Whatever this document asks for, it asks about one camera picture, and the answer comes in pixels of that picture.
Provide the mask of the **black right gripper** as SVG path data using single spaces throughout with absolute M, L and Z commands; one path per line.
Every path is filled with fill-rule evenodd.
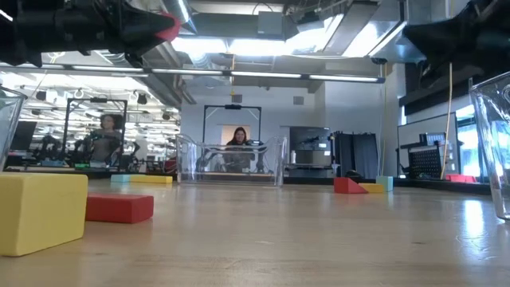
M 427 70 L 452 63 L 505 73 L 510 70 L 510 0 L 472 0 L 448 20 L 407 25 L 402 36 L 426 57 Z

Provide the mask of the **small red block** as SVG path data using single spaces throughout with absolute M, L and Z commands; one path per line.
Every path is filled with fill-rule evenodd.
M 162 12 L 161 15 L 165 17 L 167 27 L 157 32 L 155 36 L 162 40 L 173 41 L 179 35 L 182 23 L 177 17 L 168 12 Z

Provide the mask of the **clear plastic bin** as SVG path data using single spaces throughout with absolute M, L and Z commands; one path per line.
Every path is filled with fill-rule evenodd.
M 25 100 L 23 93 L 0 85 L 0 172 L 4 169 Z
M 474 85 L 469 95 L 496 216 L 510 222 L 510 71 Z

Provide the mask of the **clear bin with red blocks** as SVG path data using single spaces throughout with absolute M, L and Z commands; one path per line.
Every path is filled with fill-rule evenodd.
M 263 143 L 249 140 L 255 155 L 251 168 L 242 173 L 226 170 L 223 155 L 227 145 L 199 143 L 189 136 L 176 136 L 176 174 L 179 183 L 245 184 L 280 187 L 284 179 L 287 138 L 276 136 Z

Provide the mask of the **yellow plank block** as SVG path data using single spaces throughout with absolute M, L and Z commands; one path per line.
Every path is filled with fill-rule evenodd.
M 162 176 L 162 175 L 131 175 L 130 182 L 131 183 L 169 184 L 169 183 L 173 183 L 173 177 L 172 176 Z

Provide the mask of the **teal triangular block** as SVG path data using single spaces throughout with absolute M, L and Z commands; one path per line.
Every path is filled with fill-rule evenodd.
M 385 192 L 390 192 L 394 189 L 394 178 L 392 176 L 380 175 L 376 178 L 376 183 L 382 185 Z

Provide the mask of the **small yellow block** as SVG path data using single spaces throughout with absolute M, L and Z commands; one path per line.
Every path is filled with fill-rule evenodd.
M 369 194 L 383 194 L 386 193 L 386 188 L 377 183 L 360 183 L 359 184 Z

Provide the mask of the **red wedge block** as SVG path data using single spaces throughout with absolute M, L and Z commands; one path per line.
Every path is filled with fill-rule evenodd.
M 337 177 L 333 180 L 334 192 L 336 194 L 344 194 L 344 195 L 361 195 L 367 194 L 368 191 L 365 190 L 358 183 L 349 178 Z

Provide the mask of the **red rectangular block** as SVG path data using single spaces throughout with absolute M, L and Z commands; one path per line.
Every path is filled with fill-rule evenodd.
M 86 221 L 134 224 L 152 218 L 154 197 L 150 195 L 89 194 Z

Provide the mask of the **yellow arch block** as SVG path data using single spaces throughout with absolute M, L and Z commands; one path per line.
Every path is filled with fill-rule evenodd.
M 0 256 L 82 238 L 87 193 L 85 175 L 0 172 Z

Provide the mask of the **person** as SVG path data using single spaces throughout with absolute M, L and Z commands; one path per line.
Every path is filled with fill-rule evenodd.
M 120 114 L 103 114 L 100 117 L 100 128 L 91 133 L 92 155 L 90 167 L 111 167 L 116 154 L 120 152 L 122 140 L 122 123 L 124 118 Z
M 233 138 L 227 144 L 226 153 L 223 155 L 226 170 L 230 173 L 242 173 L 251 168 L 251 162 L 255 155 L 249 153 L 248 138 L 243 127 L 234 131 Z

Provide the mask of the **long ceiling light bar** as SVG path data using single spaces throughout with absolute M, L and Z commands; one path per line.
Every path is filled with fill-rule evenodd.
M 161 69 L 161 68 L 133 68 L 115 66 L 59 65 L 59 64 L 43 64 L 41 67 L 37 67 L 32 64 L 21 64 L 18 66 L 12 66 L 5 62 L 0 62 L 0 67 L 2 69 L 28 69 L 38 72 L 73 71 L 73 72 L 110 73 L 122 75 L 168 74 L 180 76 L 208 76 L 208 77 L 259 77 L 300 81 L 337 81 L 367 84 L 383 84 L 386 82 L 385 77 L 365 77 L 339 74 L 253 72 L 241 70 L 212 70 L 212 69 L 183 69 L 183 68 Z

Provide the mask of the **black curtain partition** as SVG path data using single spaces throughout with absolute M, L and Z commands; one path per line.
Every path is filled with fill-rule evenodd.
M 337 176 L 361 179 L 375 179 L 379 174 L 379 155 L 374 133 L 332 134 L 334 151 L 333 163 L 337 166 Z

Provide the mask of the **black monitor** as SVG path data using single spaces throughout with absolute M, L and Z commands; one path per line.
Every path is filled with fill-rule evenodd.
M 19 121 L 14 138 L 10 145 L 11 151 L 26 151 L 32 142 L 33 134 L 37 126 L 36 122 Z

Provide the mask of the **silver ceiling duct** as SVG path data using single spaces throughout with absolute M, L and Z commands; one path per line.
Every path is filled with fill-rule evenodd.
M 374 57 L 406 25 L 407 0 L 340 0 L 317 50 L 338 57 Z

